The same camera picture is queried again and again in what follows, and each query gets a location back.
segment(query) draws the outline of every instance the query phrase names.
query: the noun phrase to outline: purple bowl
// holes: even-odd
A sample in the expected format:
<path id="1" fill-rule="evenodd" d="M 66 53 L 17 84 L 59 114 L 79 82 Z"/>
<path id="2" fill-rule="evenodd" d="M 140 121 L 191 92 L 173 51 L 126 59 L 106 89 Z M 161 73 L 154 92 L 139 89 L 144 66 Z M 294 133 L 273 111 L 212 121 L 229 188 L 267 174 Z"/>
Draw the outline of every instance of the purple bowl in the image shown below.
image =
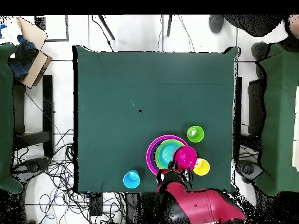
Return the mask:
<path id="1" fill-rule="evenodd" d="M 159 144 L 166 139 L 175 139 L 181 141 L 185 146 L 188 146 L 187 143 L 182 138 L 179 138 L 178 136 L 163 135 L 156 138 L 148 147 L 147 155 L 146 155 L 147 166 L 154 175 L 157 175 L 157 173 L 159 172 L 159 168 L 154 161 L 155 150 L 159 146 Z"/>

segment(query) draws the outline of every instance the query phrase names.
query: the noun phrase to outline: black shoe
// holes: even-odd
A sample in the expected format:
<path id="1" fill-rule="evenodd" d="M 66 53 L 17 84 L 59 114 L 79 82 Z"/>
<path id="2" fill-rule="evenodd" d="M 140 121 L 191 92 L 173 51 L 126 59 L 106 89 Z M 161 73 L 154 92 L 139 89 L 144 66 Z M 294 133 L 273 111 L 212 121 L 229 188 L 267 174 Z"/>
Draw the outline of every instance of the black shoe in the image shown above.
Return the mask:
<path id="1" fill-rule="evenodd" d="M 257 61 L 265 59 L 267 56 L 268 46 L 269 45 L 264 42 L 254 43 L 251 47 L 253 57 Z"/>
<path id="2" fill-rule="evenodd" d="M 223 15 L 210 15 L 208 19 L 208 26 L 212 33 L 220 33 L 224 23 Z"/>

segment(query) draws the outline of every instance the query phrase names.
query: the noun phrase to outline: black border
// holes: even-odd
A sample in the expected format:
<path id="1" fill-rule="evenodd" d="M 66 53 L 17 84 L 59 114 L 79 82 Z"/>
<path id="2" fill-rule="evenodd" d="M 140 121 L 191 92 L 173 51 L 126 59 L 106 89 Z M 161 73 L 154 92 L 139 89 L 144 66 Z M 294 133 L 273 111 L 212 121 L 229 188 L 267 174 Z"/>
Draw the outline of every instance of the black border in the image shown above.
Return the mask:
<path id="1" fill-rule="evenodd" d="M 73 185 L 73 192 L 79 193 L 79 166 L 78 166 L 78 134 L 79 134 L 79 128 L 78 128 L 78 110 L 79 110 L 79 97 L 78 97 L 78 86 L 79 86 L 79 80 L 78 80 L 78 52 L 77 52 L 77 46 L 72 45 L 72 54 L 73 54 L 73 60 L 72 60 L 72 66 L 74 71 L 74 185 Z"/>

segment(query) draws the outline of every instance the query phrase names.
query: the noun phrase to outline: blue cup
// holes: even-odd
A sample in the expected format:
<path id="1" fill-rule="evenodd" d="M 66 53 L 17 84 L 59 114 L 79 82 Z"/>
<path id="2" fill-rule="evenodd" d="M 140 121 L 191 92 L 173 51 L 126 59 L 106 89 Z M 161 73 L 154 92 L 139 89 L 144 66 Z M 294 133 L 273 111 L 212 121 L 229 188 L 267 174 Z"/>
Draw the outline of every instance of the blue cup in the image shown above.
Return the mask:
<path id="1" fill-rule="evenodd" d="M 140 178 L 138 171 L 132 169 L 126 173 L 124 176 L 124 185 L 129 189 L 134 189 L 140 184 Z"/>

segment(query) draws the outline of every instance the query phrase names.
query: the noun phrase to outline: floor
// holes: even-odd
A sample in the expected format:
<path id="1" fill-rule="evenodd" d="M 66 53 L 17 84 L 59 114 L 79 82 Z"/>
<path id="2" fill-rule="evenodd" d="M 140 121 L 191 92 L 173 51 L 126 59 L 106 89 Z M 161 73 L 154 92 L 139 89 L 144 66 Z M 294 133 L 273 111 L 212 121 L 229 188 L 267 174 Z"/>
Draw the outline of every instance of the floor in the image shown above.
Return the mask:
<path id="1" fill-rule="evenodd" d="M 249 81 L 257 79 L 255 74 L 255 59 L 251 54 L 251 46 L 255 42 L 264 41 L 266 43 L 278 42 L 287 37 L 284 26 L 281 23 L 271 33 L 264 37 L 251 37 L 245 31 L 237 29 L 225 21 L 224 27 L 219 34 L 212 34 L 208 27 L 209 15 L 182 15 L 183 22 L 192 39 L 193 45 L 189 48 L 188 36 L 178 17 L 174 15 L 172 19 L 171 35 L 166 36 L 168 15 L 164 15 L 164 46 L 162 47 L 162 34 L 159 41 L 159 34 L 162 30 L 161 15 L 124 15 L 124 16 L 105 16 L 105 21 L 113 32 L 116 41 L 111 42 L 112 49 L 115 51 L 162 51 L 186 53 L 189 50 L 195 52 L 213 52 L 221 53 L 226 48 L 238 46 L 241 49 L 241 55 L 238 62 L 238 73 L 242 77 L 242 123 L 241 132 L 248 133 L 248 94 L 247 86 Z M 33 22 L 32 16 L 23 16 L 23 18 Z M 48 34 L 49 39 L 65 39 L 64 18 L 61 16 L 52 17 L 49 20 Z M 92 21 L 91 16 L 68 16 L 68 35 L 69 41 L 46 42 L 42 51 L 53 58 L 48 66 L 45 75 L 53 76 L 54 84 L 54 122 L 55 143 L 61 138 L 61 134 L 67 133 L 64 142 L 72 142 L 73 132 L 73 70 L 72 70 L 72 45 L 81 45 L 93 51 L 111 51 L 107 45 L 105 36 L 100 27 Z M 42 107 L 42 81 L 32 89 L 26 89 L 27 94 L 34 102 Z M 36 132 L 42 130 L 42 112 L 26 96 L 25 103 L 25 126 L 26 132 Z M 26 150 L 20 150 L 20 157 Z M 42 146 L 31 146 L 29 152 L 24 155 L 25 159 L 43 157 Z M 56 160 L 64 160 L 64 152 L 58 152 Z M 255 193 L 252 185 L 242 182 L 239 175 L 236 174 L 235 183 L 241 194 L 255 205 Z M 36 220 L 41 224 L 90 224 L 89 212 L 84 209 L 80 211 L 67 211 L 68 207 L 63 205 L 59 199 L 48 210 L 48 214 L 53 216 L 45 218 L 44 211 L 48 204 L 48 197 L 55 189 L 52 180 L 46 174 L 41 174 L 32 179 L 29 183 L 26 193 L 26 215 L 28 219 Z M 105 193 L 105 199 L 114 198 L 113 193 Z M 85 200 L 78 200 L 78 203 L 85 204 Z M 106 209 L 110 209 L 112 202 L 119 204 L 115 199 L 105 203 Z M 115 216 L 115 221 L 120 220 L 120 214 Z"/>

